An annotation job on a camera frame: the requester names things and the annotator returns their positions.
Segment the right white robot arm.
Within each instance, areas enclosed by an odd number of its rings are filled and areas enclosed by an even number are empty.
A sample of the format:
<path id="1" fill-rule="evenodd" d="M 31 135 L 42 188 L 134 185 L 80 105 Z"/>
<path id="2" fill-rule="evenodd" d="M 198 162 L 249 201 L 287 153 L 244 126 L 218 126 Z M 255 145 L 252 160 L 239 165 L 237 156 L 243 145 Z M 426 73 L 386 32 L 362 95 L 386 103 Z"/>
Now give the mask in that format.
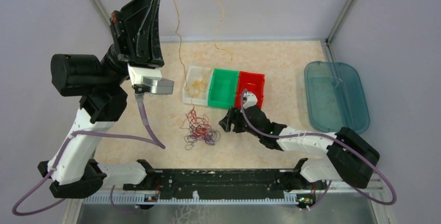
<path id="1" fill-rule="evenodd" d="M 231 107 L 218 124 L 227 133 L 249 133 L 271 150 L 317 156 L 298 162 L 300 170 L 293 174 L 293 183 L 300 189 L 318 180 L 335 179 L 365 189 L 373 174 L 366 161 L 376 166 L 380 159 L 379 152 L 348 127 L 336 133 L 308 133 L 272 122 L 258 106 L 249 107 L 244 113 Z"/>

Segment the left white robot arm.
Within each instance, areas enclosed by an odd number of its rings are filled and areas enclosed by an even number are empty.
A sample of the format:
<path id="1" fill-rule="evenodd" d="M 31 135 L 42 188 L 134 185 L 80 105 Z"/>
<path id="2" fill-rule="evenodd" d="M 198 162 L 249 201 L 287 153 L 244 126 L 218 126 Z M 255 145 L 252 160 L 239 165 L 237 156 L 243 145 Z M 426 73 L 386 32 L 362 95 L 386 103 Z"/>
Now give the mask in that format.
<path id="1" fill-rule="evenodd" d="M 145 160 L 104 164 L 92 156 L 109 129 L 120 119 L 130 81 L 141 122 L 149 137 L 144 142 L 164 148 L 148 122 L 144 95 L 170 95 L 174 82 L 162 76 L 159 37 L 160 0 L 132 0 L 110 16 L 113 43 L 102 59 L 94 55 L 55 54 L 51 82 L 64 97 L 78 96 L 80 106 L 65 141 L 49 161 L 40 162 L 41 175 L 57 199 L 84 199 L 101 189 L 152 190 L 155 170 Z"/>

